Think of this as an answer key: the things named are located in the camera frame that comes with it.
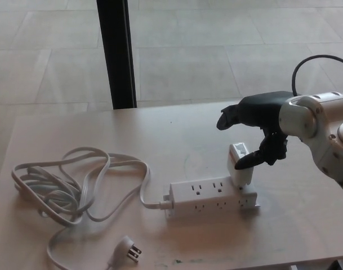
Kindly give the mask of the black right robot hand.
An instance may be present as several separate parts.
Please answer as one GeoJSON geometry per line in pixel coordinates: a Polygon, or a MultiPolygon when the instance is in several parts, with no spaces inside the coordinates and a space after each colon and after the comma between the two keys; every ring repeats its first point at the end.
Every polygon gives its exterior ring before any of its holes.
{"type": "Polygon", "coordinates": [[[223,131],[237,124],[259,127],[265,138],[259,149],[240,158],[234,168],[248,169],[262,163],[274,165],[277,160],[286,158],[287,137],[279,125],[279,113],[288,99],[294,98],[292,92],[277,91],[255,94],[242,98],[238,104],[221,110],[216,127],[223,131]]]}

